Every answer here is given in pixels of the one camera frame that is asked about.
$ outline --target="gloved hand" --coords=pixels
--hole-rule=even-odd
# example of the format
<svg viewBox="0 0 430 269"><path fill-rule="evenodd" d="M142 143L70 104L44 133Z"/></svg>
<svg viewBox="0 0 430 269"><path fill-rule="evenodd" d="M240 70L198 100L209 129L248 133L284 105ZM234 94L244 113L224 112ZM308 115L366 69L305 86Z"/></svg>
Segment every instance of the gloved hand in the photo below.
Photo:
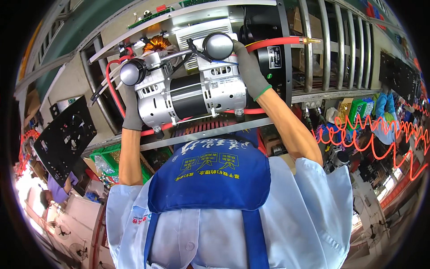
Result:
<svg viewBox="0 0 430 269"><path fill-rule="evenodd" d="M239 62L240 76L248 89L249 95L256 101L272 85L261 74L255 54L253 52L249 54L245 46L239 41L233 40L233 46Z"/></svg>
<svg viewBox="0 0 430 269"><path fill-rule="evenodd" d="M123 100L126 105L126 117L124 118L123 128L129 130L142 131L142 118L137 107L137 96L134 86L124 85L125 95Z"/></svg>

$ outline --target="circuit board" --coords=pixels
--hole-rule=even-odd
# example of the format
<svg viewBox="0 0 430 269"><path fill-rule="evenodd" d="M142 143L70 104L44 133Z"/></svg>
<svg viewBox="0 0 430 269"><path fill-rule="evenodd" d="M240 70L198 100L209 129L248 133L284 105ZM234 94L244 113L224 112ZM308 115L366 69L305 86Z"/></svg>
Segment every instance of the circuit board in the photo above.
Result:
<svg viewBox="0 0 430 269"><path fill-rule="evenodd" d="M136 22L136 23L134 23L134 24L132 24L132 25L130 25L129 27L127 27L127 29L133 29L134 27L136 27L136 26L139 26L139 25L141 25L142 23L144 23L144 22L147 22L147 21L149 21L149 20L152 20L152 19L154 19L154 18L156 18L156 17L159 17L159 16L161 16L161 15L164 15L164 14L166 14L166 13L170 13L170 12L172 12L172 11L175 11L175 9L173 8L173 7L168 7L168 8L166 8L165 10L162 10L162 11L160 11L160 12L158 12L158 13L155 13L155 14L152 14L152 15L150 15L150 16L148 16L148 17L146 17L146 18L143 18L143 19L141 19L140 21L138 21L138 22Z"/></svg>
<svg viewBox="0 0 430 269"><path fill-rule="evenodd" d="M186 1L179 2L179 5L181 5L182 7L187 7L187 6L194 6L198 4L215 2L215 1L218 1L218 0L186 0Z"/></svg>

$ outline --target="wall-mounted fan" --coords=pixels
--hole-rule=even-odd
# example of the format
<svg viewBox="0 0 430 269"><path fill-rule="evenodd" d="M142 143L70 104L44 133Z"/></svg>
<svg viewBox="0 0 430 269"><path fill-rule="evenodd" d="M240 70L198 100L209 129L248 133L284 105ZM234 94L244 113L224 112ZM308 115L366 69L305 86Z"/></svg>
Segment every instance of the wall-mounted fan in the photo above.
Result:
<svg viewBox="0 0 430 269"><path fill-rule="evenodd" d="M113 267L112 265L107 264L107 263L99 262L97 269L115 269L115 267Z"/></svg>
<svg viewBox="0 0 430 269"><path fill-rule="evenodd" d="M376 246L382 238L384 233L384 227L380 224L371 224L370 227L365 231L364 236L367 239L369 249Z"/></svg>
<svg viewBox="0 0 430 269"><path fill-rule="evenodd" d="M79 115L72 115L69 122L63 125L64 143L70 147L70 150L76 151L82 144L81 139L86 136L84 124L85 122Z"/></svg>
<svg viewBox="0 0 430 269"><path fill-rule="evenodd" d="M64 225L55 226L55 234L62 240L69 238L71 233Z"/></svg>
<svg viewBox="0 0 430 269"><path fill-rule="evenodd" d="M78 261L83 261L88 258L88 249L79 243L71 244L69 246L69 252L73 255L73 258Z"/></svg>

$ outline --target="compressor label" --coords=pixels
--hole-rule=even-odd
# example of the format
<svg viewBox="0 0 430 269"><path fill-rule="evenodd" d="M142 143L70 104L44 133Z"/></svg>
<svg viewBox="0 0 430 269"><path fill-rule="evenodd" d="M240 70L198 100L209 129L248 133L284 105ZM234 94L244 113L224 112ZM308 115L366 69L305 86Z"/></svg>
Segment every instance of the compressor label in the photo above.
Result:
<svg viewBox="0 0 430 269"><path fill-rule="evenodd" d="M269 69L276 69L282 67L281 47L269 46L267 47L269 54Z"/></svg>

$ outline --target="blue wire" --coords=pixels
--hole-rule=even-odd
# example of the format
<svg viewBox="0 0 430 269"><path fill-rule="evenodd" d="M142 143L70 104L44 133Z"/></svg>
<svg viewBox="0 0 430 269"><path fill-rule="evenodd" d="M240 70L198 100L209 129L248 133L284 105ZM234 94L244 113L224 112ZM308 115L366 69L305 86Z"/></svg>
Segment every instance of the blue wire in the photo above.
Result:
<svg viewBox="0 0 430 269"><path fill-rule="evenodd" d="M223 64L239 65L238 63L235 63L235 62L226 62L226 61L212 61L212 62L219 62L219 63L223 63Z"/></svg>

